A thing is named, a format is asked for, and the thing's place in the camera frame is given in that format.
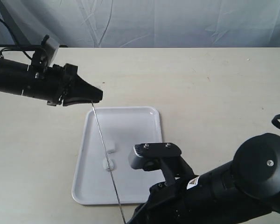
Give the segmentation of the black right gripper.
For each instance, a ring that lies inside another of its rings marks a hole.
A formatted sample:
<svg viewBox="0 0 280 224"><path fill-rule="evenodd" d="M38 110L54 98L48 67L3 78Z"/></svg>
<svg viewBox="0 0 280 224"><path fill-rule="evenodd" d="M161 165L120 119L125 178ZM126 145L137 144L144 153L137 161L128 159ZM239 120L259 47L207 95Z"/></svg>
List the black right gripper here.
<svg viewBox="0 0 280 224"><path fill-rule="evenodd" d="M181 156L159 161L165 181L150 187L148 200L136 207L129 224L177 224L187 214L182 197L197 175Z"/></svg>

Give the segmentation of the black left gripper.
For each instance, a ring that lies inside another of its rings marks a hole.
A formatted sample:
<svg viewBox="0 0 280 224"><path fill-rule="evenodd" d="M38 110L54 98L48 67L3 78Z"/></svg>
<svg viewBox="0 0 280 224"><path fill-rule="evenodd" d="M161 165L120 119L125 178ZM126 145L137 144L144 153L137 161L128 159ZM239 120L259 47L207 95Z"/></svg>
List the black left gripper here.
<svg viewBox="0 0 280 224"><path fill-rule="evenodd" d="M78 67L69 63L63 67L54 64L29 81L23 89L23 96L45 100L51 106L99 103L103 91L84 81L77 71Z"/></svg>

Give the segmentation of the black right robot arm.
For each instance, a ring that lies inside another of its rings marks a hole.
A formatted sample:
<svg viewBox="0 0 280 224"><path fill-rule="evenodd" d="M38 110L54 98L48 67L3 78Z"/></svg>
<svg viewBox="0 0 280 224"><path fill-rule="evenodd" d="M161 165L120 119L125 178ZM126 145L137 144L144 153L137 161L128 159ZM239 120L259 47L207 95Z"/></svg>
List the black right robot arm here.
<svg viewBox="0 0 280 224"><path fill-rule="evenodd" d="M132 151L133 169L160 170L164 181L130 219L132 224L240 224L280 214L280 136L245 141L232 161L196 175L174 143L142 143Z"/></svg>

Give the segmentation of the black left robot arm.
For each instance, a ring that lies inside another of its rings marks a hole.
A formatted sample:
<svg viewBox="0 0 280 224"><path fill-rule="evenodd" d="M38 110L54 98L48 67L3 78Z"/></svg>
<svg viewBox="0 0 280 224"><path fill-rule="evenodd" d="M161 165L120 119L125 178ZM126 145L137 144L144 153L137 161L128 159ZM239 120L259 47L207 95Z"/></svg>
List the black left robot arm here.
<svg viewBox="0 0 280 224"><path fill-rule="evenodd" d="M45 100L50 106L100 102L103 91L84 81L77 70L68 63L43 69L0 58L0 91Z"/></svg>

